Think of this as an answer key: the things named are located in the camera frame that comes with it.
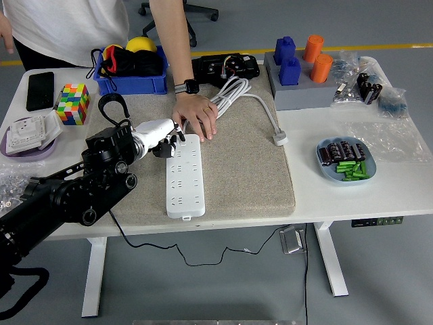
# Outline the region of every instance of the blue plate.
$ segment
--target blue plate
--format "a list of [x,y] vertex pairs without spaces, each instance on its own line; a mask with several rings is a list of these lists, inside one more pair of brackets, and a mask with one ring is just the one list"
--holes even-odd
[[[345,178],[346,176],[344,173],[336,172],[337,163],[331,164],[330,166],[322,165],[322,159],[320,157],[319,149],[326,148],[329,144],[338,143],[341,141],[347,141],[351,146],[355,146],[356,144],[361,145],[365,154],[365,167],[367,169],[367,174],[370,176],[370,178],[360,179],[358,181],[343,181],[343,178]],[[323,139],[319,142],[319,144],[316,147],[316,156],[317,156],[317,160],[319,161],[320,168],[323,171],[323,174],[325,174],[327,178],[330,178],[337,183],[341,183],[344,185],[365,183],[376,174],[376,163],[374,162],[373,156],[371,155],[367,146],[361,140],[355,137],[330,137],[327,139]]]

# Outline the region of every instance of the person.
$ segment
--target person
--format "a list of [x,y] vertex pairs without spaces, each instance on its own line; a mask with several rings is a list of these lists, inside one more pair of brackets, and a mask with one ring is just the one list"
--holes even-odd
[[[175,85],[193,79],[189,34],[182,0],[150,0],[161,45]],[[125,46],[129,21],[122,0],[3,0],[0,37],[9,53],[14,45],[24,68],[92,66],[90,52],[109,44]],[[217,133],[218,109],[208,98],[176,94],[173,120],[185,119],[203,142]]]

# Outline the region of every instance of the hand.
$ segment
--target hand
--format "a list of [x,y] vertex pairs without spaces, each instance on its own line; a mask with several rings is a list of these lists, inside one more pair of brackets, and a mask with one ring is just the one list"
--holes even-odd
[[202,126],[206,137],[211,140],[212,135],[217,134],[217,105],[212,103],[208,98],[197,95],[178,93],[176,95],[176,105],[173,108],[173,120],[183,128],[182,120],[187,119],[200,141],[204,142]]
[[12,26],[2,12],[0,12],[0,38],[3,38],[7,52],[13,54],[14,39],[12,38]]

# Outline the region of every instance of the office chair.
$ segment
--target office chair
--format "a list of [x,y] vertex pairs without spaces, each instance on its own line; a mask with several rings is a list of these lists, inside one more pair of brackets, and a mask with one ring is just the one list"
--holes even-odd
[[[146,8],[149,8],[149,3],[143,2],[141,4],[141,8],[138,9],[138,13],[142,16],[145,16]],[[212,20],[213,22],[216,22],[218,20],[218,9],[200,7],[198,5],[188,5],[187,0],[183,0],[183,10],[185,10],[185,12],[201,12],[203,14],[210,14],[210,20]],[[197,46],[196,33],[194,32],[194,29],[192,29],[191,25],[189,24],[188,19],[187,19],[187,25],[188,25],[189,35],[191,35],[191,39],[189,40],[189,46],[196,47]],[[147,32],[149,32],[153,28],[155,28],[155,20],[152,20],[145,28],[143,28],[143,36],[147,37]]]

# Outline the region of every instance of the smartphone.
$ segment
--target smartphone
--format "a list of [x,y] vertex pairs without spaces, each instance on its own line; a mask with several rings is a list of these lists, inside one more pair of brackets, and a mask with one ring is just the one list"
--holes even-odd
[[43,72],[28,76],[27,104],[29,112],[54,105],[54,73]]

